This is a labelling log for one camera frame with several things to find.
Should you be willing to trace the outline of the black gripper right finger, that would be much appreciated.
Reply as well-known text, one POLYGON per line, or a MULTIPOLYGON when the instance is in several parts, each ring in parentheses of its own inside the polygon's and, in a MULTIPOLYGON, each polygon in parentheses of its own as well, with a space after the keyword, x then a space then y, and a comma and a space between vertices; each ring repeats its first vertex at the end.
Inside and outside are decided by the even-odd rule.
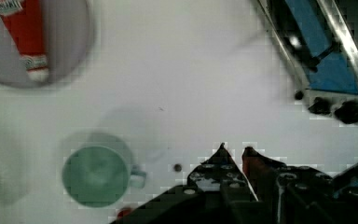
POLYGON ((332 177, 309 166, 291 166, 246 147, 242 171, 273 224, 335 224, 332 177))

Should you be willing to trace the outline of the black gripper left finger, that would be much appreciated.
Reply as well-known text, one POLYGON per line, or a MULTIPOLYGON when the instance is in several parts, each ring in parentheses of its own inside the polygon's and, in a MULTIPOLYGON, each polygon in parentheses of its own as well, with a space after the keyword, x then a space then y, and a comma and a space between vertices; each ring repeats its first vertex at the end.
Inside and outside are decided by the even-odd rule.
POLYGON ((190 187, 197 187, 204 192, 218 192, 221 187, 236 187, 244 192, 250 201, 258 201, 250 188, 247 177, 239 169, 228 150, 226 143, 220 144, 215 153, 194 168, 186 178, 190 187))

